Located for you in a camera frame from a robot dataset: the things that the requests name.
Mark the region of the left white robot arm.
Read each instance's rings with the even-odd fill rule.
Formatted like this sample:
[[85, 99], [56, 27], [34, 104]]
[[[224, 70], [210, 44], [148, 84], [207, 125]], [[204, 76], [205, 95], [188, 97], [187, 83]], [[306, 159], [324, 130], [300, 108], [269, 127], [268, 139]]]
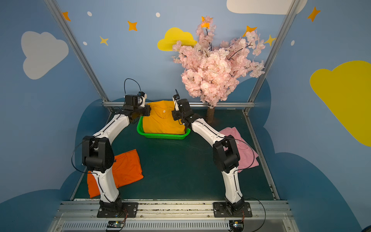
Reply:
[[96, 180], [102, 206], [114, 206], [121, 201], [112, 172], [115, 156], [111, 143], [130, 123], [150, 115], [151, 107], [146, 105], [146, 99], [142, 91], [126, 95], [123, 107], [112, 119], [100, 131], [82, 140], [82, 163]]

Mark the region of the aluminium frame post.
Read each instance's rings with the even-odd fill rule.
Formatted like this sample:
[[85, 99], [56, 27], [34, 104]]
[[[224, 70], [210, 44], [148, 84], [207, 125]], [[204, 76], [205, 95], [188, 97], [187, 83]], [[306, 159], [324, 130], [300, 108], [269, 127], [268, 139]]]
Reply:
[[284, 21], [281, 25], [281, 28], [277, 34], [277, 37], [276, 37], [276, 40], [274, 42], [274, 45], [272, 46], [272, 49], [270, 50], [269, 52], [269, 55], [267, 57], [267, 60], [265, 62], [265, 68], [264, 68], [264, 74], [262, 76], [260, 76], [254, 87], [253, 87], [253, 90], [249, 96], [249, 99], [248, 99], [248, 103], [251, 103], [252, 106], [248, 106], [248, 107], [245, 107], [244, 110], [243, 110], [243, 113], [247, 116], [250, 109], [253, 108], [255, 106], [255, 99], [257, 98], [258, 96], [258, 93], [274, 63], [274, 60], [282, 46], [282, 43], [295, 19], [295, 16], [297, 15], [297, 11], [299, 9], [299, 5], [300, 5], [301, 1], [300, 0], [294, 0], [292, 1], [291, 5], [289, 6], [289, 9], [288, 9], [288, 12], [284, 18]]
[[79, 45], [72, 29], [68, 25], [68, 21], [63, 16], [63, 13], [57, 3], [54, 0], [45, 0], [44, 1], [47, 8], [49, 9], [50, 13], [58, 23], [60, 29], [62, 30], [64, 36], [66, 37], [67, 41], [69, 42], [72, 50], [74, 51], [75, 55], [77, 56], [78, 60], [80, 61], [82, 67], [84, 68], [85, 72], [87, 73], [88, 77], [90, 78], [93, 86], [95, 87], [97, 93], [99, 94], [100, 98], [102, 99], [102, 105], [106, 107], [108, 110], [112, 110], [112, 107], [105, 106], [104, 103], [109, 101], [107, 94], [105, 93], [101, 83], [99, 82], [95, 72], [93, 71], [92, 66], [90, 65], [87, 57], [85, 56], [82, 47]]

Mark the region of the left green circuit board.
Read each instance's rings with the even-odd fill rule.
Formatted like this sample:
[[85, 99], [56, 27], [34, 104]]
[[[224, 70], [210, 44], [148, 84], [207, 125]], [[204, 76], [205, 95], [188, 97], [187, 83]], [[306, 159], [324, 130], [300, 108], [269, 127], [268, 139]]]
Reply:
[[120, 231], [124, 227], [124, 221], [108, 221], [106, 230]]

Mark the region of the aluminium front rail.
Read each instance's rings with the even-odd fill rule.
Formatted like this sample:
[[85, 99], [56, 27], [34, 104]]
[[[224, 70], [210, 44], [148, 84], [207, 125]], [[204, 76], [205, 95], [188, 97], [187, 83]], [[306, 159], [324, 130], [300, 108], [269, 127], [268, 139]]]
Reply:
[[[214, 217], [216, 201], [137, 202], [136, 217], [98, 218], [98, 201], [62, 202], [48, 229], [50, 232], [229, 232], [230, 221], [244, 223], [243, 232], [297, 232], [299, 228], [286, 201], [247, 201], [253, 217]], [[106, 230], [108, 221], [124, 221], [120, 231]]]

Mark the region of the left aluminium frame post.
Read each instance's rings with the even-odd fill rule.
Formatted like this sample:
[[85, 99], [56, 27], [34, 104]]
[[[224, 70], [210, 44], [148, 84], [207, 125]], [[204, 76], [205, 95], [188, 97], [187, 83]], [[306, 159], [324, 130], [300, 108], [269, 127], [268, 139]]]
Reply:
[[93, 86], [95, 87], [97, 93], [99, 94], [100, 98], [102, 99], [102, 105], [106, 107], [108, 110], [112, 110], [112, 107], [105, 106], [104, 103], [109, 101], [107, 94], [105, 93], [101, 83], [99, 82], [95, 72], [93, 71], [92, 66], [90, 65], [87, 57], [85, 56], [82, 47], [79, 45], [72, 29], [68, 25], [68, 21], [63, 16], [63, 13], [57, 3], [54, 0], [45, 0], [44, 1], [47, 8], [49, 9], [50, 13], [58, 23], [60, 29], [62, 30], [64, 36], [66, 37], [67, 41], [69, 42], [72, 50], [74, 51], [75, 55], [77, 56], [78, 60], [80, 61], [82, 67], [84, 68], [85, 72], [87, 73], [88, 77], [90, 78]]

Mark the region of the right green circuit board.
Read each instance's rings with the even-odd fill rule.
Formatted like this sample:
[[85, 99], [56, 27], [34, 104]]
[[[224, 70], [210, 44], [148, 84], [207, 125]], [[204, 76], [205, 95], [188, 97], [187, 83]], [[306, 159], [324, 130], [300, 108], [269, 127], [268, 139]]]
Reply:
[[242, 232], [244, 229], [244, 223], [240, 221], [230, 221], [229, 232]]

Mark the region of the green plastic basket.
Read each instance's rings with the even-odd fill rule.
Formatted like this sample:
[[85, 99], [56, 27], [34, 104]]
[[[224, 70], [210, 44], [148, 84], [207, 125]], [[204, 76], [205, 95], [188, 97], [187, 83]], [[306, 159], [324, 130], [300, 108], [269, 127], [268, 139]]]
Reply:
[[191, 129], [186, 129], [185, 134], [159, 134], [159, 133], [145, 133], [143, 130], [143, 118], [140, 117], [138, 124], [137, 124], [137, 132], [146, 138], [150, 139], [170, 139], [170, 140], [183, 140], [185, 139], [190, 133]]

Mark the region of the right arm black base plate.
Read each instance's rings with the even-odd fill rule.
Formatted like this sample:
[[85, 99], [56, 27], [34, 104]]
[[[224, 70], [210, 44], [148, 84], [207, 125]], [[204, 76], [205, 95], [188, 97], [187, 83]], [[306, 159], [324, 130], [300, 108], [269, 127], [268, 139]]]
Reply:
[[252, 218], [252, 209], [250, 203], [245, 202], [243, 207], [236, 212], [228, 210], [226, 202], [213, 202], [213, 212], [216, 218]]

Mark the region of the right aluminium frame post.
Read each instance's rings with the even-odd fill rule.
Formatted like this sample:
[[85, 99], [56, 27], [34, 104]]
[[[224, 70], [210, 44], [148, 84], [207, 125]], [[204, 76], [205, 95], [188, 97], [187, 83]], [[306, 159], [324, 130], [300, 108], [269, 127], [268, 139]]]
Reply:
[[270, 50], [269, 52], [269, 55], [267, 57], [267, 60], [265, 62], [265, 68], [264, 68], [264, 74], [262, 76], [260, 76], [254, 87], [253, 87], [253, 90], [249, 96], [249, 99], [248, 99], [248, 103], [251, 103], [252, 106], [248, 106], [248, 107], [245, 107], [244, 110], [243, 110], [243, 113], [247, 116], [250, 109], [253, 108], [255, 106], [255, 99], [257, 98], [258, 96], [258, 93], [274, 63], [274, 60], [282, 46], [282, 43], [295, 19], [295, 16], [297, 15], [297, 11], [299, 9], [299, 5], [300, 5], [301, 1], [300, 0], [294, 0], [292, 1], [291, 5], [289, 6], [289, 9], [288, 9], [288, 12], [284, 18], [284, 21], [281, 25], [281, 28], [277, 34], [277, 37], [276, 37], [276, 40], [274, 42], [274, 45], [272, 46], [272, 49]]

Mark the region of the yellow t-shirt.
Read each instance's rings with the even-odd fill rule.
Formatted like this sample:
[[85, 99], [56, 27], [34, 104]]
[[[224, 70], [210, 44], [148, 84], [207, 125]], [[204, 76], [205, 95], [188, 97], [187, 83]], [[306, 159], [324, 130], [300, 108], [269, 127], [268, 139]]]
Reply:
[[172, 111], [173, 101], [150, 102], [150, 116], [143, 117], [143, 130], [145, 133], [156, 134], [185, 134], [185, 126], [174, 120]]

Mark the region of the aluminium rear frame bar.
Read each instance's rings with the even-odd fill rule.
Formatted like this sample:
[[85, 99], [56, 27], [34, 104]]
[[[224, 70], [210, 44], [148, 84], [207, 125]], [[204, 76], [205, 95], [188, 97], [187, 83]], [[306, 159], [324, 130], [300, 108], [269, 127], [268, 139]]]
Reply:
[[[124, 101], [103, 101], [104, 107], [122, 107], [125, 104]], [[191, 107], [207, 107], [207, 103], [203, 102], [190, 102]], [[234, 108], [253, 108], [255, 104], [253, 102], [218, 102], [215, 107], [226, 107], [228, 109]]]

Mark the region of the pink artificial blossom tree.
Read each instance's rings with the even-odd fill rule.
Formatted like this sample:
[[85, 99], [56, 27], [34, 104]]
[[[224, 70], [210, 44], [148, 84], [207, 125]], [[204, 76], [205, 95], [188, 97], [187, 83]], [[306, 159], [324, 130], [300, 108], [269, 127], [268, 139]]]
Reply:
[[265, 49], [265, 42], [256, 29], [246, 30], [243, 37], [231, 41], [222, 41], [213, 46], [216, 25], [209, 16], [202, 17], [196, 35], [198, 41], [194, 46], [183, 45], [177, 41], [173, 51], [178, 54], [174, 63], [182, 65], [182, 82], [189, 95], [200, 98], [208, 104], [206, 120], [214, 119], [214, 108], [220, 101], [226, 101], [239, 85], [239, 78], [250, 75], [258, 78], [264, 74], [264, 62], [248, 59], [252, 54], [257, 57]]

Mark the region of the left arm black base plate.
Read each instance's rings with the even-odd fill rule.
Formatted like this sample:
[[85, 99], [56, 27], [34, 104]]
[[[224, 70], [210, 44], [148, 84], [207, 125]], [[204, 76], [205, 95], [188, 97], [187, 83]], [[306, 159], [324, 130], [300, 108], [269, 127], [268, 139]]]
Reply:
[[97, 213], [98, 218], [135, 218], [138, 211], [137, 202], [118, 202], [106, 203], [100, 202], [100, 208]]

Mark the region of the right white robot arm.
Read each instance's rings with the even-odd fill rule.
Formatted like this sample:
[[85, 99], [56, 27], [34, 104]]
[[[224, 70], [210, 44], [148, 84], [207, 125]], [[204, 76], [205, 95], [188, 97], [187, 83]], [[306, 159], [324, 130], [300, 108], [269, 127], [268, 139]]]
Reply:
[[187, 129], [199, 134], [213, 148], [213, 161], [221, 172], [225, 184], [227, 209], [233, 213], [243, 208], [244, 197], [238, 179], [238, 167], [241, 159], [235, 138], [224, 135], [210, 126], [200, 115], [195, 114], [187, 99], [178, 94], [173, 96], [172, 116]]

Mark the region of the green circuit board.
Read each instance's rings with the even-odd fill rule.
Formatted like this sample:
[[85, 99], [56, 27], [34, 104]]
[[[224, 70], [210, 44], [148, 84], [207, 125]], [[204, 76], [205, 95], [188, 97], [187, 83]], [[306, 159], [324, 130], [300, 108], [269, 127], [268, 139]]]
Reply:
[[108, 221], [106, 230], [120, 231], [124, 227], [124, 221]]
[[229, 232], [242, 232], [244, 229], [244, 223], [240, 221], [230, 221]]

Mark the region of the orange t-shirt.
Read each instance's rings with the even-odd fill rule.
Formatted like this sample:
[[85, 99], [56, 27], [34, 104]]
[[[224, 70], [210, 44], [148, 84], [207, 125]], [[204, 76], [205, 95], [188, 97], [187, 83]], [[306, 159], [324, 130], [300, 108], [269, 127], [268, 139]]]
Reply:
[[[140, 158], [136, 149], [115, 156], [113, 164], [113, 178], [117, 188], [129, 185], [143, 179]], [[100, 191], [93, 174], [87, 175], [88, 193], [90, 198], [100, 195]]]

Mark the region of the pink t-shirt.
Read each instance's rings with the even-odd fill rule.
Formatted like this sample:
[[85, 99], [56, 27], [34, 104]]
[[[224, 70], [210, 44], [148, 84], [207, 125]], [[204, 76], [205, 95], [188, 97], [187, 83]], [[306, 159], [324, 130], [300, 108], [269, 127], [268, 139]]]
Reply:
[[257, 158], [259, 157], [259, 155], [241, 137], [236, 127], [233, 127], [233, 128], [226, 127], [223, 130], [221, 130], [220, 133], [224, 134], [225, 136], [232, 135], [236, 139], [235, 142], [236, 142], [238, 152], [240, 155], [238, 173], [242, 172], [244, 169], [254, 168], [254, 167], [259, 166], [259, 163], [257, 161]]

